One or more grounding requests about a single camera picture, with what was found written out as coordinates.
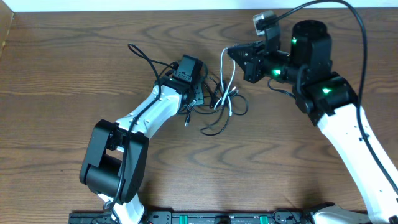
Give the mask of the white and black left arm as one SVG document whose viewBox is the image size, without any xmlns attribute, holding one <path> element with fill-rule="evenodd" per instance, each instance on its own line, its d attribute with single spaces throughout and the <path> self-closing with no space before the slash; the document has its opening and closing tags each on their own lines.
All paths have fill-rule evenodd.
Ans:
<svg viewBox="0 0 398 224">
<path fill-rule="evenodd" d="M 200 71 L 205 64 L 184 55 L 157 77 L 151 94 L 115 122 L 100 120 L 93 128 L 80 170 L 80 182 L 104 200 L 116 223 L 139 223 L 145 212 L 138 196 L 151 137 L 183 107 L 198 102 Z"/>
</svg>

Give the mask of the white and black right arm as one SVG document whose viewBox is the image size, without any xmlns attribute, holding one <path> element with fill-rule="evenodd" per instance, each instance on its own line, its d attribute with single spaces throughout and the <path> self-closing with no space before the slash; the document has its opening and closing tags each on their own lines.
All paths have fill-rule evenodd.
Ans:
<svg viewBox="0 0 398 224">
<path fill-rule="evenodd" d="M 300 21 L 292 29 L 290 52 L 280 50 L 280 27 L 256 23 L 265 40 L 235 45 L 228 55 L 251 83 L 269 77 L 292 85 L 298 108 L 332 143 L 349 170 L 366 206 L 366 213 L 325 203 L 306 212 L 310 223 L 396 223 L 397 169 L 357 107 L 358 96 L 348 81 L 334 72 L 331 37 L 320 21 Z"/>
</svg>

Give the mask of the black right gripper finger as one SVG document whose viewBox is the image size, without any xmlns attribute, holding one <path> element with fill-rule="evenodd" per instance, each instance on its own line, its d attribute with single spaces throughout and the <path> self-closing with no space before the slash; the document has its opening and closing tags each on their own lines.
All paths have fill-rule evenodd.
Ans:
<svg viewBox="0 0 398 224">
<path fill-rule="evenodd" d="M 258 65 L 258 60 L 257 59 L 251 59 L 251 60 L 238 60 L 238 65 L 244 72 L 244 80 L 246 81 L 255 81 L 257 77 L 257 65 Z"/>
<path fill-rule="evenodd" d="M 249 44 L 238 44 L 227 49 L 227 54 L 238 64 L 251 62 L 255 57 L 264 53 L 263 42 L 252 42 Z"/>
</svg>

